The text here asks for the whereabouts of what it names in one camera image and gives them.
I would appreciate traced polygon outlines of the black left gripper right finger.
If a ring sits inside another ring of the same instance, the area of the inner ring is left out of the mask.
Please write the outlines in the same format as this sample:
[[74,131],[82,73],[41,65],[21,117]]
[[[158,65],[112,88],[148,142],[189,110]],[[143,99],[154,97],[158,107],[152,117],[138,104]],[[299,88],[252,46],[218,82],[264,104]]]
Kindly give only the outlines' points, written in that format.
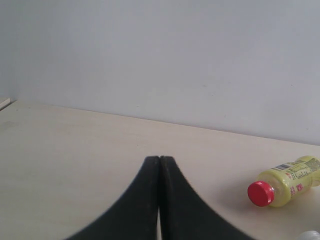
[[251,240],[212,210],[171,156],[160,157],[158,208],[163,240]]

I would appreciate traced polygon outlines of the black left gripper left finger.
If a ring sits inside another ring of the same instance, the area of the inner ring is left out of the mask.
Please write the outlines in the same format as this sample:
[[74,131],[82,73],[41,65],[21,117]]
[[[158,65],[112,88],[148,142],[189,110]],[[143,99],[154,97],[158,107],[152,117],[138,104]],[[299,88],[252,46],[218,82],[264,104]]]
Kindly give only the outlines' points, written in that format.
[[145,158],[121,197],[69,240],[155,240],[158,221],[160,158]]

